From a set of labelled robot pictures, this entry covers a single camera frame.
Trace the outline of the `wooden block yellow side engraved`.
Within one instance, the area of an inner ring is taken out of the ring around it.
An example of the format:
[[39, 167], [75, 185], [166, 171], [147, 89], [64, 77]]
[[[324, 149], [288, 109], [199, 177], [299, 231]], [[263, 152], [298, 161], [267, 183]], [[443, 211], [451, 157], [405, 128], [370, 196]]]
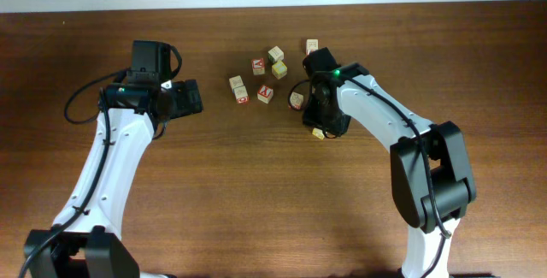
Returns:
[[325, 134], [319, 128], [314, 128], [312, 130], [312, 134], [318, 139], [324, 139], [325, 138]]

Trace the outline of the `wooden block red side engraved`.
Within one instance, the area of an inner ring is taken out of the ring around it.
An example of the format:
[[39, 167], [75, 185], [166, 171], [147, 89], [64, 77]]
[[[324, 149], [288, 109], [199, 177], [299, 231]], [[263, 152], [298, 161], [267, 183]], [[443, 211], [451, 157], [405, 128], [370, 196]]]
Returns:
[[292, 92], [289, 96], [289, 106], [294, 110], [300, 110], [303, 107], [304, 95]]

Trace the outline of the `wooden block red letter Y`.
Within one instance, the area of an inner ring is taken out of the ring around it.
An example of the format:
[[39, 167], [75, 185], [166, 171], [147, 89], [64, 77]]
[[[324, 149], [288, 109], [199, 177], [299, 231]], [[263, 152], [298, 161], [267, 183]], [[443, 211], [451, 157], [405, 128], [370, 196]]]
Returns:
[[274, 94], [274, 89], [269, 87], [269, 86], [266, 86], [266, 85], [262, 85], [259, 90], [257, 91], [257, 98], [265, 103], [265, 104], [269, 104], [271, 99], [273, 98], [273, 95]]

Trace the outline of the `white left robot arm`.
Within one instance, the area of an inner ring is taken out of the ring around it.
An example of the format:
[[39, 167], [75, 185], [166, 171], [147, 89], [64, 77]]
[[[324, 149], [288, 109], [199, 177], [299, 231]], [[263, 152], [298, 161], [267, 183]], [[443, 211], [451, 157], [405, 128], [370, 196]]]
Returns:
[[48, 230], [33, 229], [19, 275], [145, 277], [121, 242], [121, 225], [139, 162], [173, 119], [202, 112], [195, 80], [113, 83], [101, 90], [90, 153], [78, 182]]

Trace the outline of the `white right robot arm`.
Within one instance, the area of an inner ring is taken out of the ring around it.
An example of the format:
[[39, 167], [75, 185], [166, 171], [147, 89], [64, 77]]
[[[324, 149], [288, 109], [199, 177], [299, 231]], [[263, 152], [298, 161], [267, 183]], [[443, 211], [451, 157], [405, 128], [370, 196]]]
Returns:
[[354, 119], [389, 152], [391, 195], [409, 227], [399, 276], [448, 276], [453, 233], [476, 199], [460, 128], [451, 121], [435, 124], [404, 107], [358, 63], [304, 68], [316, 127], [337, 138]]

